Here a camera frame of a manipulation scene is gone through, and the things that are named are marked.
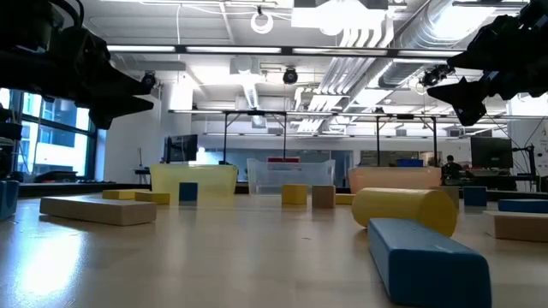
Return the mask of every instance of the camera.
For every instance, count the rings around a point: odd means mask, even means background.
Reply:
[[[286,68],[283,74],[283,83],[286,85],[293,85],[299,79],[299,75],[295,68]]]

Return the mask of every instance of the yellow cylinder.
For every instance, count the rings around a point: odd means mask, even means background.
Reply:
[[[447,236],[455,232],[456,214],[447,193],[436,190],[364,188],[352,203],[352,215],[363,227],[376,217],[415,219]]]

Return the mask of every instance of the fluorescent light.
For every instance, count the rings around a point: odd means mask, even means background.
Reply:
[[[224,136],[224,133],[204,133],[206,136]],[[227,136],[240,136],[239,133],[226,133]]]
[[[281,47],[188,46],[188,53],[281,54]]]
[[[288,116],[336,116],[336,112],[288,111]]]
[[[309,56],[386,56],[388,51],[374,48],[294,48],[293,53]]]
[[[111,52],[175,52],[175,46],[162,45],[108,45]]]
[[[171,113],[187,113],[187,114],[222,114],[221,110],[168,110]]]
[[[452,56],[456,56],[464,51],[465,50],[399,50],[397,52],[397,55],[414,57],[414,58],[427,56],[429,58],[437,57],[437,58],[447,59]]]

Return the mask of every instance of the security camera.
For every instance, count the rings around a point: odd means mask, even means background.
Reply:
[[[299,75],[295,68],[286,68],[283,74],[283,83],[286,85],[293,85],[299,79]]]
[[[145,76],[143,76],[143,79],[140,81],[144,86],[152,89],[156,85],[156,72],[154,71],[147,71],[145,72]]]

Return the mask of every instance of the window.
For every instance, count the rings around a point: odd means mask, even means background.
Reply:
[[[46,102],[37,94],[16,90],[9,94],[9,106],[23,126],[15,165],[18,171],[34,175],[76,171],[78,176],[94,177],[97,134],[88,110],[65,99]]]
[[[8,89],[0,88],[0,104],[5,109],[9,109],[9,103],[10,103],[10,95]]]
[[[77,171],[86,174],[88,137],[52,127],[23,122],[29,138],[21,139],[18,170],[39,175],[47,171]]]

